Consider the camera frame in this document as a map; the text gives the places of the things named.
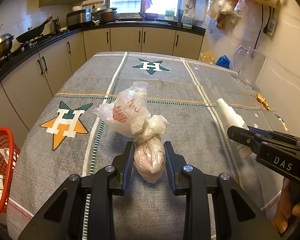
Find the person right hand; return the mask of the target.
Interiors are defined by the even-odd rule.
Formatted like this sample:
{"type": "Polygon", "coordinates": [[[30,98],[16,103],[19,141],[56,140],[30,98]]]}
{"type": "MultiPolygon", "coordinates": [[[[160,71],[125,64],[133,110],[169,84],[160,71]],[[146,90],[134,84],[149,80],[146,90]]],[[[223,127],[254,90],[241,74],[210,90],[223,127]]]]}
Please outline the person right hand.
{"type": "Polygon", "coordinates": [[[291,189],[292,182],[284,178],[281,190],[281,196],[277,204],[275,216],[272,221],[272,225],[277,232],[283,233],[288,227],[288,219],[291,215],[300,217],[300,202],[293,205],[291,201],[291,189]]]}

